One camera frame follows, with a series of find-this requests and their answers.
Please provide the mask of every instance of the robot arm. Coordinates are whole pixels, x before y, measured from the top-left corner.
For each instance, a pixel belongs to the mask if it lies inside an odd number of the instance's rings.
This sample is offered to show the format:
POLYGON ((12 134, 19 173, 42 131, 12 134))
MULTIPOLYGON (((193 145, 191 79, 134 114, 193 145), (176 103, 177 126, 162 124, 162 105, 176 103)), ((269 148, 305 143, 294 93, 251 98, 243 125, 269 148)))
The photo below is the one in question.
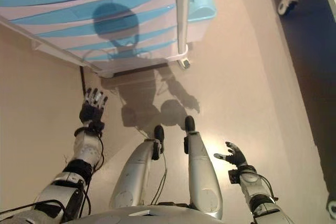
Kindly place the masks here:
POLYGON ((289 217, 275 204, 276 198, 272 191, 269 193, 262 185, 262 179, 256 169, 248 165, 241 150, 233 143, 226 142, 231 155, 214 154, 216 158, 223 159, 237 169, 229 171, 232 184, 240 184, 246 203, 253 214, 254 224, 293 224, 289 217))
POLYGON ((88 89, 80 112, 83 127, 75 132, 74 155, 64 170, 36 198, 31 210, 2 221, 5 223, 62 223, 78 217, 85 188, 102 159, 100 139, 104 123, 100 121, 107 97, 97 89, 88 89))

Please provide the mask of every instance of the wheel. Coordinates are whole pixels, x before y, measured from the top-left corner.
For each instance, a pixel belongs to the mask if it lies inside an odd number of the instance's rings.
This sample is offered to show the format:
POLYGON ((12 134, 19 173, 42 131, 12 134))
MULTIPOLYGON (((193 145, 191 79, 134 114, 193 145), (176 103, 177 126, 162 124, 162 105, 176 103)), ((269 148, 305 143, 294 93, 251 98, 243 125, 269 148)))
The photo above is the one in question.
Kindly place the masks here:
POLYGON ((286 16, 298 4, 298 0, 281 0, 278 6, 278 14, 286 16))
POLYGON ((195 128, 195 121, 191 115, 187 116, 184 120, 185 123, 185 130, 188 131, 194 131, 195 128))
POLYGON ((328 203, 328 211, 332 219, 336 220, 336 200, 328 203))
POLYGON ((178 64, 180 64, 181 68, 183 70, 188 69, 190 67, 190 61, 188 60, 188 58, 183 58, 181 60, 178 60, 178 64))
POLYGON ((291 10, 295 8, 295 6, 298 4, 298 2, 290 2, 288 3, 288 6, 285 6, 283 3, 280 3, 279 5, 279 15, 286 16, 290 13, 291 10))
POLYGON ((163 140, 164 140, 164 130, 161 125, 157 125, 154 129, 154 137, 160 141, 161 143, 161 149, 160 153, 163 153, 164 151, 164 145, 163 145, 163 140))

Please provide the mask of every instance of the beige wall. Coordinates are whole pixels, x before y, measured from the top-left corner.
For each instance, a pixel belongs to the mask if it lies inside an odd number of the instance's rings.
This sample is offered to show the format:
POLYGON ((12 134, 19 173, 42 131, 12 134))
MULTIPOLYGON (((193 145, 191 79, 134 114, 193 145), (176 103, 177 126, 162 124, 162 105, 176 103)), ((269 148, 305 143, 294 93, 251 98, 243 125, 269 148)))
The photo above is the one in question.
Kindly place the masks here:
POLYGON ((0 207, 32 202, 72 156, 79 67, 0 26, 0 207))

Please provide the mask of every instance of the black joint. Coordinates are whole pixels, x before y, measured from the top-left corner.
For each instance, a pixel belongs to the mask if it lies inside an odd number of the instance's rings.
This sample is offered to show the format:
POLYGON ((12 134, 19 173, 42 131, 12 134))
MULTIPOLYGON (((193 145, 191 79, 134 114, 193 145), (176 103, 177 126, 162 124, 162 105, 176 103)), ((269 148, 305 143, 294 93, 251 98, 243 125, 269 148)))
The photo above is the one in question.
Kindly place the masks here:
POLYGON ((257 170, 251 165, 242 165, 242 166, 238 167, 239 173, 241 173, 245 170, 253 170, 255 173, 257 173, 257 170))
POLYGON ((253 196, 249 202, 251 212, 254 213, 257 207, 264 203, 273 203, 273 201, 270 197, 264 194, 257 194, 253 196))
POLYGON ((69 162, 63 172, 76 173, 83 177, 87 184, 91 180, 92 166, 81 159, 75 159, 69 162))
POLYGON ((239 172, 238 170, 229 170, 229 179, 231 184, 240 184, 239 172))
POLYGON ((89 124, 89 127, 81 127, 76 129, 74 135, 75 137, 81 133, 82 131, 84 131, 86 134, 90 135, 90 136, 96 136, 96 137, 102 137, 102 130, 104 129, 104 123, 100 122, 102 125, 100 127, 96 127, 96 124, 91 122, 89 124))

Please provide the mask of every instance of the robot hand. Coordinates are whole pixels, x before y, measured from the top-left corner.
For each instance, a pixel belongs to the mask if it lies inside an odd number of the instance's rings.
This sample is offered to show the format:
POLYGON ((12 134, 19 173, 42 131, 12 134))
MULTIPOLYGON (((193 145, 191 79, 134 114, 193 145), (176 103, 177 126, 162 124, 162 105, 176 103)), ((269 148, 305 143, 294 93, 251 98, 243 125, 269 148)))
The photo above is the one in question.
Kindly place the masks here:
POLYGON ((247 165, 245 156, 243 155, 242 151, 238 148, 238 146, 230 142, 225 143, 226 146, 230 148, 228 151, 232 153, 232 155, 223 155, 215 153, 214 157, 228 161, 230 164, 236 165, 237 167, 247 165))
POLYGON ((100 120, 108 97, 104 97, 103 92, 98 92, 98 89, 91 91, 89 88, 85 94, 79 118, 89 129, 101 133, 104 123, 100 120))

